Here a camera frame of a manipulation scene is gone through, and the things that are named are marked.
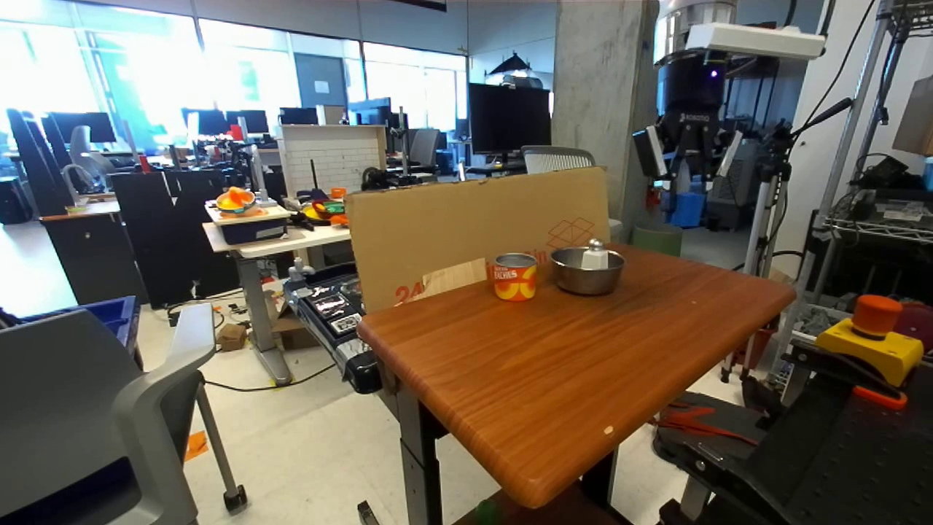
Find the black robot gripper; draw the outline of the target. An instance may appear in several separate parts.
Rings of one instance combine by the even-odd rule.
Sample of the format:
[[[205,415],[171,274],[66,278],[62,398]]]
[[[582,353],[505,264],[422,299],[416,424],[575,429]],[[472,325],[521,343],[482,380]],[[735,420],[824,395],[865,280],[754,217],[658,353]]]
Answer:
[[[638,166],[654,182],[673,182],[679,172],[702,182],[725,178],[744,143],[738,125],[715,115],[671,112],[633,134]]]

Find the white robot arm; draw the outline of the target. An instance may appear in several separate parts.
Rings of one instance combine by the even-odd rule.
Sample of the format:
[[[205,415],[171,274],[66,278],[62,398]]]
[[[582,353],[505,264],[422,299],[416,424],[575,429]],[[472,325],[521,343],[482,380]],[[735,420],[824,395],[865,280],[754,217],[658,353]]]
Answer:
[[[735,25],[738,0],[658,0],[654,25],[657,121],[633,134],[654,182],[722,178],[744,133],[722,121],[725,80],[757,60],[816,60],[821,35]]]

